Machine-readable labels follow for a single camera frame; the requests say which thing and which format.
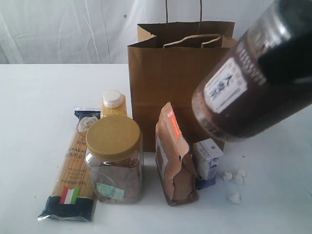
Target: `white meringue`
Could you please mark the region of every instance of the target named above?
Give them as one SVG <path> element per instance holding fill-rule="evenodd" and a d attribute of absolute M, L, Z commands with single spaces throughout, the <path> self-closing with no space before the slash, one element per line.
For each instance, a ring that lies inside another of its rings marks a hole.
<path fill-rule="evenodd" d="M 233 174 L 231 172 L 224 172 L 223 179 L 224 180 L 231 180 L 233 178 Z"/>
<path fill-rule="evenodd" d="M 247 176 L 247 172 L 245 169 L 239 169 L 236 171 L 236 174 L 241 175 L 242 177 L 246 177 Z"/>
<path fill-rule="evenodd" d="M 233 195 L 229 196 L 229 200 L 234 204 L 241 204 L 242 203 L 242 199 L 240 197 L 239 192 L 236 192 Z"/>
<path fill-rule="evenodd" d="M 235 184 L 243 184 L 244 178 L 241 175 L 236 174 L 234 177 L 234 182 L 235 182 Z"/>

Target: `gold jar lid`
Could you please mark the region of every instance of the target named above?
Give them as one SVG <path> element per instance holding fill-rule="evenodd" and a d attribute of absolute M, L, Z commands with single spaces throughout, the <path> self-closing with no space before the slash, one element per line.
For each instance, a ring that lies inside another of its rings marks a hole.
<path fill-rule="evenodd" d="M 87 133 L 90 152 L 103 161 L 124 160 L 141 145 L 138 124 L 126 116 L 108 116 L 95 122 Z"/>

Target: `white bottle cap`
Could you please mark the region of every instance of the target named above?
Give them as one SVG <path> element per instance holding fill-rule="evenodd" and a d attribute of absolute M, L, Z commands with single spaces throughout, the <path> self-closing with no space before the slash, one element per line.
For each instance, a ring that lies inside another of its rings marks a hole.
<path fill-rule="evenodd" d="M 108 108 L 116 108 L 123 102 L 122 94 L 118 90 L 107 90 L 103 94 L 103 104 Z"/>

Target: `white table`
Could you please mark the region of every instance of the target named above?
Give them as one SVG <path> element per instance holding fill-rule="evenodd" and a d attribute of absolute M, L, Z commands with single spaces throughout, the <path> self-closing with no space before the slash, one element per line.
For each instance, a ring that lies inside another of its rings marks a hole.
<path fill-rule="evenodd" d="M 52 191 L 77 118 L 100 107 L 107 89 L 125 93 L 127 65 L 0 65 L 0 233 L 312 233 L 312 108 L 258 136 L 229 143 L 219 173 L 245 168 L 244 185 L 224 182 L 196 203 L 167 205 L 153 154 L 146 154 L 144 195 L 135 205 L 97 203 L 94 222 L 37 222 Z M 242 204 L 227 196 L 236 191 Z"/>

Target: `paper bag handle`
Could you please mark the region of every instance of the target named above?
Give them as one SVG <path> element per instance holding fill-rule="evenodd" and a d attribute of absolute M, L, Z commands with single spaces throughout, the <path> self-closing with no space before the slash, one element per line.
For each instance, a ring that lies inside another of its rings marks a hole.
<path fill-rule="evenodd" d="M 166 48 L 167 46 L 170 46 L 170 45 L 177 45 L 181 42 L 184 42 L 188 39 L 192 39 L 192 38 L 211 38 L 211 37 L 217 37 L 215 39 L 212 39 L 212 40 L 209 40 L 209 41 L 206 41 L 206 42 L 203 42 L 201 44 L 201 48 L 204 48 L 204 45 L 207 45 L 207 44 L 210 44 L 212 42 L 215 42 L 215 41 L 218 41 L 222 38 L 222 36 L 220 34 L 201 34 L 201 35 L 191 35 L 191 36 L 187 36 L 181 40 L 177 40 L 177 41 L 174 41 L 174 42 L 171 42 L 171 43 L 167 43 L 167 44 L 164 44 L 162 48 Z"/>
<path fill-rule="evenodd" d="M 200 28 L 202 18 L 203 18 L 203 1 L 199 0 L 199 3 L 200 3 L 200 18 L 199 18 L 198 27 Z M 168 0 L 166 0 L 166 25 L 168 25 Z"/>

